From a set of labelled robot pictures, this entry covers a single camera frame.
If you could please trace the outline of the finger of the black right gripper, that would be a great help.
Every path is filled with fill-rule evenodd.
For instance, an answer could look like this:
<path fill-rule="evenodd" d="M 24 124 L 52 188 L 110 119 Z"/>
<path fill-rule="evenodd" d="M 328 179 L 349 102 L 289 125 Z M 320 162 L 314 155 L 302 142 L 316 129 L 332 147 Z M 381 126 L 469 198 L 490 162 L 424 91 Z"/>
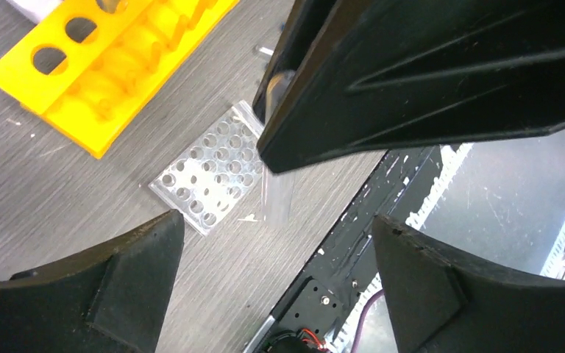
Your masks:
<path fill-rule="evenodd" d="M 253 101 L 276 174 L 565 129 L 565 1 L 295 1 Z"/>

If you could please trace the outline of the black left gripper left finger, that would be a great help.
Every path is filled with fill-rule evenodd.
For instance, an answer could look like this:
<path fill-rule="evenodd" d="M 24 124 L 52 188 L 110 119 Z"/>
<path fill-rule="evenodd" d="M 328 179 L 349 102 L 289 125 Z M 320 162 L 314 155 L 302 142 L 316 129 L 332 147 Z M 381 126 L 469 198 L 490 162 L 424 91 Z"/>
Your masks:
<path fill-rule="evenodd" d="M 0 352 L 154 352 L 184 246 L 169 210 L 0 282 Z"/>

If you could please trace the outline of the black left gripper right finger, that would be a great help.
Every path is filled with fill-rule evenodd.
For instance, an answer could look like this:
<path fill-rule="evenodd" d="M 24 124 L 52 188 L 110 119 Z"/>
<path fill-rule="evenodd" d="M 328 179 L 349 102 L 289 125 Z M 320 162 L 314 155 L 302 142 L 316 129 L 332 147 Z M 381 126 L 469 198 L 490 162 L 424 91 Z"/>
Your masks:
<path fill-rule="evenodd" d="M 493 263 L 378 215 L 378 272 L 400 352 L 565 352 L 565 281 Z"/>

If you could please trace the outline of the clear acrylic tube rack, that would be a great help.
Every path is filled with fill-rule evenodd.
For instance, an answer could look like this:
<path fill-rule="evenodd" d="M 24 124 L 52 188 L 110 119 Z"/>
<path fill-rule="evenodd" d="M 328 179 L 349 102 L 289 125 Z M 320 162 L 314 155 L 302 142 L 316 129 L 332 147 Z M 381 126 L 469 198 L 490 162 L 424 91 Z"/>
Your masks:
<path fill-rule="evenodd" d="M 214 121 L 149 183 L 150 189 L 200 235 L 209 235 L 258 185 L 256 143 L 263 124 L 242 100 Z"/>

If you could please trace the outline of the yellow plastic test tube rack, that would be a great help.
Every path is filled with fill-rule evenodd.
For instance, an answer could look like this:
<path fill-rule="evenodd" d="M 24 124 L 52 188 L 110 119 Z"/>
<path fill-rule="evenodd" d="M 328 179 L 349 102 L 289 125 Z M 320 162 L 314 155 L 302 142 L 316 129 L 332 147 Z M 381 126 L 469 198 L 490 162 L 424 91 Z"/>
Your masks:
<path fill-rule="evenodd" d="M 0 59 L 0 89 L 101 158 L 234 1 L 64 1 Z"/>

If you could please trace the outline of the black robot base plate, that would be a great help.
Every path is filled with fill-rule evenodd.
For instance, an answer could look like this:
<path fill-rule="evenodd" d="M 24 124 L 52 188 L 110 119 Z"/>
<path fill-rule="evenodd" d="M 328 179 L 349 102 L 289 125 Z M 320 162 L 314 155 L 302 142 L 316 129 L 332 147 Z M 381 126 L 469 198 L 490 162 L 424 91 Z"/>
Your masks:
<path fill-rule="evenodd" d="M 268 352 L 276 341 L 308 343 L 316 336 L 325 351 L 344 352 L 364 301 L 380 285 L 374 216 L 423 224 L 454 156 L 451 146 L 386 152 L 244 351 Z"/>

